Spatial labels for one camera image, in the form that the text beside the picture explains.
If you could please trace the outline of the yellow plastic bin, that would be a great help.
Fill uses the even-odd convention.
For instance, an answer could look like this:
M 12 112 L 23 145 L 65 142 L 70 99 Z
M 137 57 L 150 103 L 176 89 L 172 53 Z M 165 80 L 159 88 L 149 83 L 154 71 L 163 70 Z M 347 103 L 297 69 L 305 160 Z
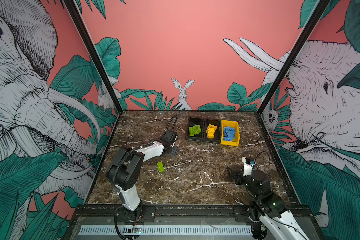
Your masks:
M 240 143 L 239 123 L 221 120 L 222 137 L 221 145 L 238 147 Z

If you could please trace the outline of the black frame post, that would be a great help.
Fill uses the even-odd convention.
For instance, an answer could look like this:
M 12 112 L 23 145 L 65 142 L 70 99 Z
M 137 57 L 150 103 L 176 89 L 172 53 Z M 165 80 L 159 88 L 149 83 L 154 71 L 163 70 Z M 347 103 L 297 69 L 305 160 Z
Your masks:
M 75 1 L 69 1 L 69 0 L 64 0 L 63 2 L 81 36 L 81 39 L 83 40 L 86 46 L 87 51 L 89 52 L 89 55 L 95 65 L 97 72 L 99 73 L 103 83 L 105 84 L 108 90 L 108 93 L 110 94 L 110 97 L 117 109 L 118 114 L 119 115 L 122 114 L 123 113 L 122 106 L 114 92 L 114 88 L 110 83 L 110 79 L 108 78 L 106 69 L 103 65 L 103 62 L 100 59 L 96 46 L 94 45 L 92 38 L 88 32 L 88 29 L 83 21 L 83 18 L 78 10 L 77 3 Z
M 261 106 L 257 110 L 257 114 L 260 115 L 266 109 L 268 102 L 271 100 L 272 96 L 276 92 L 278 86 L 281 84 L 282 80 L 285 78 L 288 70 L 292 66 L 294 60 L 299 55 L 307 39 L 311 35 L 312 31 L 319 22 L 321 16 L 326 10 L 327 6 L 330 4 L 330 0 L 320 0 L 315 4 L 313 11 L 311 12 L 305 26 L 303 27 L 302 32 L 300 33 L 296 43 L 294 44 L 290 54 L 288 55 L 285 63 L 283 64 L 281 70 L 279 71 L 276 79 L 274 80 L 270 90 L 268 91 L 265 99 L 263 100 Z

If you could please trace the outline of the yellow lego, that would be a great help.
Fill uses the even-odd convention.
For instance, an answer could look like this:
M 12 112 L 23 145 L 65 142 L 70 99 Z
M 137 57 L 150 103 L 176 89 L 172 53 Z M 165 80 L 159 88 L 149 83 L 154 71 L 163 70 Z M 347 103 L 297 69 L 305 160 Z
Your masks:
M 215 137 L 215 132 L 217 129 L 218 129 L 217 126 L 209 124 L 206 130 L 207 138 L 213 139 Z

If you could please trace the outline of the black bin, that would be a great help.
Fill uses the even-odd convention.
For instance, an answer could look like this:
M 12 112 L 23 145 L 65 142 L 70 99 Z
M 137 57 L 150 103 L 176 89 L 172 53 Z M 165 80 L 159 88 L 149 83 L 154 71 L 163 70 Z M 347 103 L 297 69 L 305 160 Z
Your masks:
M 221 120 L 205 119 L 204 142 L 220 144 L 222 136 Z
M 204 119 L 189 117 L 186 140 L 203 142 L 204 141 Z

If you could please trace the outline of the blue lego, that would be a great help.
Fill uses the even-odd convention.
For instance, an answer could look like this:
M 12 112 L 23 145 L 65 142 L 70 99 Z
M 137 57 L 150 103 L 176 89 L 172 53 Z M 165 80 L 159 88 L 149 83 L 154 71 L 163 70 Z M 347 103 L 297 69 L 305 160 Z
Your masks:
M 235 135 L 236 135 L 236 129 L 233 127 L 224 127 L 223 128 L 223 140 L 224 141 L 229 141 L 229 142 L 233 142 L 235 140 Z

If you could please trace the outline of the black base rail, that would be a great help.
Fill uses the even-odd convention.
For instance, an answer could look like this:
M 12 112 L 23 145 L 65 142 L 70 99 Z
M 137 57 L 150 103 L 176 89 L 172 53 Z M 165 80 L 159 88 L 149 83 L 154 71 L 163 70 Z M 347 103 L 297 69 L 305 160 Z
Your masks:
M 118 204 L 87 204 L 76 208 L 71 218 L 76 222 L 83 218 L 105 218 L 113 220 Z M 143 204 L 141 223 L 153 223 L 159 218 L 234 218 L 239 223 L 253 222 L 249 218 L 247 205 L 154 205 Z

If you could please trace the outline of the white vented strip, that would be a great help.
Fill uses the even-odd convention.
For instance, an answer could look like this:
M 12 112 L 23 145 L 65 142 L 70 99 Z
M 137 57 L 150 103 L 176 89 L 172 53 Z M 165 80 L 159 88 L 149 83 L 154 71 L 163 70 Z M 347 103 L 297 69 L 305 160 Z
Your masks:
M 250 226 L 209 226 L 209 225 L 132 225 L 119 226 L 119 232 L 123 236 L 252 236 Z M 114 226 L 106 225 L 82 225 L 79 231 L 80 236 L 99 235 L 116 236 Z

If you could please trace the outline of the green lego mid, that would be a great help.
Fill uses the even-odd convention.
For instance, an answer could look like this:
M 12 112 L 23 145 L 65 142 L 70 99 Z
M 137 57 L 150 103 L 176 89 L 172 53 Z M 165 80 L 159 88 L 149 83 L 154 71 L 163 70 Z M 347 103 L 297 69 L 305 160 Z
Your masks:
M 165 171 L 165 168 L 164 168 L 164 165 L 163 165 L 162 162 L 158 162 L 158 163 L 157 163 L 157 166 L 158 166 L 158 171 L 159 171 L 159 173 L 162 173 L 162 172 Z

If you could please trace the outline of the right black frame post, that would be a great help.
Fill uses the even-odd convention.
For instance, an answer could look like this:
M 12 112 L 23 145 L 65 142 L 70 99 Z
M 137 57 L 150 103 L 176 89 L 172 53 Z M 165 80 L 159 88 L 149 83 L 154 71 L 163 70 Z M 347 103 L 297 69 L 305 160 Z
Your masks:
M 265 99 L 263 100 L 261 106 L 257 110 L 257 114 L 260 115 L 266 109 L 268 102 L 271 100 L 272 96 L 276 92 L 278 86 L 281 84 L 282 80 L 285 78 L 288 70 L 292 66 L 294 60 L 299 55 L 307 39 L 311 35 L 312 31 L 319 22 L 321 16 L 326 10 L 327 6 L 330 4 L 330 0 L 320 0 L 315 4 L 313 11 L 311 12 L 305 26 L 303 27 L 302 32 L 300 33 L 296 43 L 294 44 L 290 54 L 288 55 L 285 63 L 283 64 L 281 70 L 279 71 L 276 79 L 274 80 L 270 90 L 268 91 Z

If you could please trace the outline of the green lego top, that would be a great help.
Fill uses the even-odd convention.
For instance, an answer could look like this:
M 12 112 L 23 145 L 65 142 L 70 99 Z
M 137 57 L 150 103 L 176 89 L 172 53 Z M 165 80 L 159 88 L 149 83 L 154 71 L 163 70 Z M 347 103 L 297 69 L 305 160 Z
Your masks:
M 194 125 L 192 127 L 189 127 L 189 135 L 190 137 L 194 137 L 195 135 L 201 134 L 202 129 L 200 125 Z

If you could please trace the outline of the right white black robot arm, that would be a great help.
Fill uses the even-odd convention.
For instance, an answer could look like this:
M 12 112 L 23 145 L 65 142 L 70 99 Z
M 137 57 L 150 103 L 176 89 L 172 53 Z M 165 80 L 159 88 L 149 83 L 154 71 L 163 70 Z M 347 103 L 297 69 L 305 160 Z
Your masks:
M 243 172 L 227 167 L 230 180 L 243 185 L 254 199 L 248 209 L 248 218 L 255 223 L 251 226 L 252 236 L 263 240 L 270 232 L 276 240 L 307 240 L 309 237 L 297 223 L 284 200 L 272 192 L 269 176 L 254 170 L 253 165 L 244 165 Z

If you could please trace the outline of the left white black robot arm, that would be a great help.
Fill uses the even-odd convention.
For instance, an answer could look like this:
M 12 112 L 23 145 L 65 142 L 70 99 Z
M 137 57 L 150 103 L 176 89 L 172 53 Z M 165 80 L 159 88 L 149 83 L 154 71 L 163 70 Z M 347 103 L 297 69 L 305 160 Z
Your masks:
M 136 211 L 141 205 L 136 182 L 143 163 L 162 155 L 176 155 L 178 148 L 175 146 L 175 141 L 177 139 L 177 132 L 166 130 L 157 140 L 151 140 L 137 147 L 122 146 L 114 155 L 106 171 L 106 177 L 117 191 L 126 210 Z

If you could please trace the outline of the left black frame post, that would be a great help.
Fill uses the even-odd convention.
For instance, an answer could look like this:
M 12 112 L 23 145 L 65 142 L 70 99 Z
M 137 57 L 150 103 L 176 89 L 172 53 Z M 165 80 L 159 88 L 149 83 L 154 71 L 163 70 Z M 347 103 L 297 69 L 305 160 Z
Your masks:
M 83 40 L 86 46 L 87 51 L 89 52 L 89 55 L 95 65 L 97 72 L 99 73 L 103 83 L 105 84 L 108 90 L 108 93 L 110 94 L 110 97 L 117 109 L 118 114 L 119 115 L 122 114 L 123 113 L 122 106 L 114 92 L 114 88 L 110 83 L 110 79 L 108 78 L 106 69 L 103 65 L 103 62 L 100 59 L 96 46 L 94 45 L 92 38 L 88 32 L 88 29 L 83 21 L 83 18 L 78 10 L 77 3 L 75 1 L 69 1 L 69 0 L 64 0 L 63 2 L 81 36 L 81 39 Z

